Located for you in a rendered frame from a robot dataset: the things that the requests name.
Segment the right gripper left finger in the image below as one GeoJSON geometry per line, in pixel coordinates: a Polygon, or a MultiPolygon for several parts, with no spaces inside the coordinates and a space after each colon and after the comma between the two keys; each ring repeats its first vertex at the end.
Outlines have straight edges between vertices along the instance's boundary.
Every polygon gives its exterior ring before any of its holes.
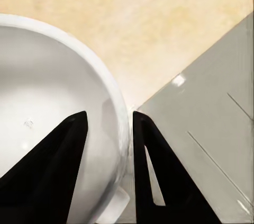
{"type": "Polygon", "coordinates": [[[65,118],[0,177],[0,224],[66,224],[87,133],[86,111],[65,118]]]}

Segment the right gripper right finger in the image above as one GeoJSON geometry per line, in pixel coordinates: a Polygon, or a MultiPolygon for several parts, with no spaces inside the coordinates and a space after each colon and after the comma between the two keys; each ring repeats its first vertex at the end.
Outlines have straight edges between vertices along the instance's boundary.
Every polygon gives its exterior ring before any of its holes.
{"type": "Polygon", "coordinates": [[[152,118],[133,112],[137,224],[222,224],[152,118]],[[166,206],[154,204],[145,146],[166,206]]]}

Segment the coffee cup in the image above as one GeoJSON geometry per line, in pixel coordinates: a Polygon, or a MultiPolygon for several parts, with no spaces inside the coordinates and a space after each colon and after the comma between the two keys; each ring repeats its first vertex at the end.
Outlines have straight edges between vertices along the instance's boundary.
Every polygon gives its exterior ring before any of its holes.
{"type": "Polygon", "coordinates": [[[120,187],[129,115],[115,78],[64,30],[0,13],[0,177],[81,111],[88,133],[66,224],[114,224],[130,200],[120,187]]]}

